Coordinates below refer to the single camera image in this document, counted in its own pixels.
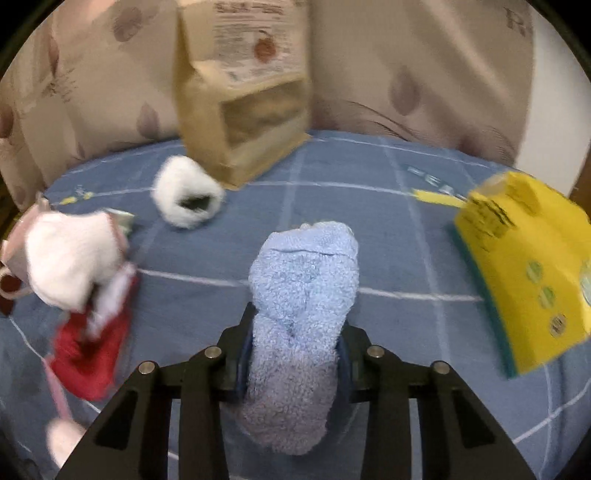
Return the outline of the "white round sock ball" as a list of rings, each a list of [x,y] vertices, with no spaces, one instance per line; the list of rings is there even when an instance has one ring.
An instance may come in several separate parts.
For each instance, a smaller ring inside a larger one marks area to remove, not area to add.
[[[86,429],[73,420],[55,418],[46,428],[47,449],[56,466],[61,469]]]

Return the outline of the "blue checked tablecloth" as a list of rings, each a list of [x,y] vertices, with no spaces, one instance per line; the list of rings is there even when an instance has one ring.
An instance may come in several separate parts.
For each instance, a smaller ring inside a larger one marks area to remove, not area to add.
[[[503,165],[400,140],[318,131],[259,179],[230,191],[202,226],[177,229],[152,199],[158,170],[183,153],[167,141],[73,168],[46,197],[80,215],[133,217],[129,255],[139,273],[131,331],[116,370],[176,364],[238,323],[263,273],[297,308],[352,296],[349,322],[402,360],[445,360],[513,440],[533,473],[589,476],[590,346],[509,377],[483,288],[453,229],[455,207],[423,191],[465,198]]]

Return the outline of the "white sock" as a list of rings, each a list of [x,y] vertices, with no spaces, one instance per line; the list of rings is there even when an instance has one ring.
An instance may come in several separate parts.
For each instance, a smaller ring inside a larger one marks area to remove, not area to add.
[[[42,214],[25,240],[29,285],[44,303],[82,312],[95,286],[110,281],[128,243],[108,211]]]

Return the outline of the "yellow tissue pack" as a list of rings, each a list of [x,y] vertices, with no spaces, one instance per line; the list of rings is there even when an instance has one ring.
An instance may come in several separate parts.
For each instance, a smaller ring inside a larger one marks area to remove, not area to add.
[[[472,190],[454,232],[486,303],[508,376],[527,374],[590,337],[590,220],[515,171]]]

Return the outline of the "brown kraft food bag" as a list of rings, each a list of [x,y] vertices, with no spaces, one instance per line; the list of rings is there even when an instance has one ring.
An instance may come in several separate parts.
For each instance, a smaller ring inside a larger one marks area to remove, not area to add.
[[[173,92],[187,155],[238,189],[308,141],[306,1],[179,1]]]

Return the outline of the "pink ceramic mug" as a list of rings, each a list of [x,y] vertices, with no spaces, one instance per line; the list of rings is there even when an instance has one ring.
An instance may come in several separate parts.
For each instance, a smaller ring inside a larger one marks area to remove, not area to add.
[[[32,292],[28,279],[26,237],[35,222],[50,210],[49,200],[38,192],[35,203],[20,216],[8,237],[2,241],[1,278],[12,276],[21,281],[21,288],[14,292],[1,288],[1,296],[6,300],[17,300]]]

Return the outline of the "red satin pouch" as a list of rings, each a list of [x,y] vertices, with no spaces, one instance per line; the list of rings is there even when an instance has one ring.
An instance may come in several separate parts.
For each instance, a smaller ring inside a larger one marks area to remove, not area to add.
[[[138,285],[137,267],[124,263],[96,290],[83,313],[71,312],[59,327],[49,368],[69,393],[97,401],[114,384]]]

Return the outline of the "beige leaf print curtain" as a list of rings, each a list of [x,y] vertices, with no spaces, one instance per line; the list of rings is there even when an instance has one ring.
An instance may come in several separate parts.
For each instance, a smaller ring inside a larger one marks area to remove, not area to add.
[[[533,77],[525,1],[308,1],[312,125],[513,165]],[[174,137],[172,1],[67,1],[1,81],[1,179],[27,208],[65,171]]]

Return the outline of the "pink paper strip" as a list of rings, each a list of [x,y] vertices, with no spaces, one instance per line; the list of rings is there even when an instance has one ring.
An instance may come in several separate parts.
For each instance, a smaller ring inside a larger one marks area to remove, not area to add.
[[[72,421],[73,418],[66,395],[64,393],[64,389],[61,382],[52,370],[50,361],[47,358],[43,358],[42,364],[45,370],[48,388],[59,418],[66,421]]]

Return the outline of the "light blue fluffy sock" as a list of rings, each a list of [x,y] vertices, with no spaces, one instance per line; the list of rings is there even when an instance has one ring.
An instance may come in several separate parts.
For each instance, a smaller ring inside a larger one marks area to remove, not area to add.
[[[307,454],[327,433],[337,344],[359,289],[358,252],[348,225],[303,224],[271,233],[250,267],[252,356],[235,416],[274,452]]]

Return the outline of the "white fluffy plush with black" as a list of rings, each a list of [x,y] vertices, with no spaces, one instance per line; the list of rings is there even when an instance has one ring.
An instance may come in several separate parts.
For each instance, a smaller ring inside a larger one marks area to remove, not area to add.
[[[168,224],[193,229],[221,210],[225,190],[197,162],[173,155],[156,173],[151,198]]]

